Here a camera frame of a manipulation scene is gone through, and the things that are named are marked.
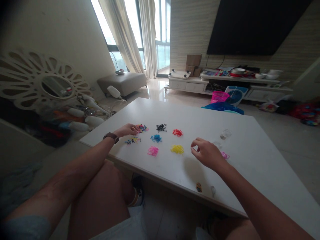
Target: wristwatch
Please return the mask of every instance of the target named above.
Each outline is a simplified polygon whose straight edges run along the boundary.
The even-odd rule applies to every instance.
[[[105,139],[106,137],[111,137],[114,140],[114,144],[116,144],[119,141],[119,137],[114,133],[107,133],[106,135],[104,135],[103,139]]]

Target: ottoman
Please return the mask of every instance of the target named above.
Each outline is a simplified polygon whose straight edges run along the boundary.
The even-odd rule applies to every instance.
[[[107,88],[113,86],[118,89],[122,97],[129,95],[143,86],[146,86],[148,89],[147,78],[143,73],[125,72],[123,75],[113,74],[98,79],[97,83],[104,93],[108,93]]]

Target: round mirror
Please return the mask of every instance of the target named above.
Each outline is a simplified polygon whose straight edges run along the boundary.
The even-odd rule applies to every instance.
[[[73,95],[71,83],[57,76],[46,76],[41,81],[42,89],[52,97],[67,99]]]

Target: hand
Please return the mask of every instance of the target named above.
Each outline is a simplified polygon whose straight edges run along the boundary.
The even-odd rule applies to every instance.
[[[221,155],[219,149],[211,142],[202,138],[196,138],[191,143],[192,154],[206,167],[217,172],[225,166],[229,165]]]
[[[120,138],[127,135],[137,135],[139,133],[139,129],[136,125],[127,123],[118,130],[115,130],[113,133]]]

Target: white curtain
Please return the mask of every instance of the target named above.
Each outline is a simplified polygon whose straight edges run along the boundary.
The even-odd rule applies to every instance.
[[[154,0],[139,0],[140,18],[142,28],[142,41],[144,58],[146,62],[147,77],[156,78],[157,74],[157,51],[156,51],[156,28],[154,18],[156,6]]]
[[[99,0],[99,3],[128,69],[130,72],[144,73],[124,0]]]

